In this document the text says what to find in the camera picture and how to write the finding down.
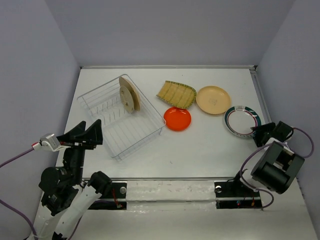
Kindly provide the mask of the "white plate green red rim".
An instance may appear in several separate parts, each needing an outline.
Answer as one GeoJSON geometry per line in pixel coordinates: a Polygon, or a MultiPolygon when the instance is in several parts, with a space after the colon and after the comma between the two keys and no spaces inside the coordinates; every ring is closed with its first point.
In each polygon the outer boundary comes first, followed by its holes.
{"type": "Polygon", "coordinates": [[[260,116],[250,107],[243,105],[229,108],[223,119],[226,128],[240,138],[252,138],[255,129],[262,125],[260,116]]]}

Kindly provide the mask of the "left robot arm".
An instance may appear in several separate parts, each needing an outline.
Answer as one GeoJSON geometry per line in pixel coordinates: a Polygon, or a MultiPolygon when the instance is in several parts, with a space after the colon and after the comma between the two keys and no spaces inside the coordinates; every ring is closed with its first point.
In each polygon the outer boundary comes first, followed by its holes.
{"type": "Polygon", "coordinates": [[[34,220],[30,240],[66,240],[88,208],[100,197],[110,194],[112,180],[98,171],[82,190],[85,153],[103,144],[102,121],[87,127],[81,121],[69,132],[42,136],[33,149],[63,153],[63,165],[47,167],[41,174],[39,188],[43,191],[40,212],[34,220]]]}

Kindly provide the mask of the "large cream bird plate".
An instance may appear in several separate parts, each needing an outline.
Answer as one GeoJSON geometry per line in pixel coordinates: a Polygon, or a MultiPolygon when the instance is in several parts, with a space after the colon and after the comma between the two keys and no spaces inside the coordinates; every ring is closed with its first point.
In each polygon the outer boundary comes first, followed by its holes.
{"type": "Polygon", "coordinates": [[[135,87],[135,85],[133,84],[133,82],[122,76],[122,77],[119,77],[119,84],[120,84],[120,86],[124,86],[129,90],[129,92],[133,98],[134,110],[140,111],[141,110],[141,98],[140,98],[138,90],[135,87]]]}

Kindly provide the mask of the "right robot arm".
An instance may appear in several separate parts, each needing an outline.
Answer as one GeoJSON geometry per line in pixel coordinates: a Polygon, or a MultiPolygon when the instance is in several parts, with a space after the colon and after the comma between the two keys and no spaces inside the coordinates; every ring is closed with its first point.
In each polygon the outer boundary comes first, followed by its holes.
{"type": "Polygon", "coordinates": [[[291,150],[288,140],[293,136],[295,127],[282,121],[271,122],[251,128],[257,152],[264,151],[250,172],[253,183],[245,179],[246,160],[239,172],[231,180],[230,190],[235,196],[242,196],[251,189],[281,195],[288,190],[294,178],[305,163],[306,157],[291,150]]]}

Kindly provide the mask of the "small cream floral plate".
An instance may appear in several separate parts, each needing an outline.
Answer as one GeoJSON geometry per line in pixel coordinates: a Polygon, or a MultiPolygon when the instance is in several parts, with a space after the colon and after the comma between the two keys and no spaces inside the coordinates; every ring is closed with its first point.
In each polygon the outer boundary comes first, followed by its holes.
{"type": "Polygon", "coordinates": [[[134,100],[130,91],[125,86],[120,86],[119,94],[124,109],[131,114],[135,109],[134,100]]]}

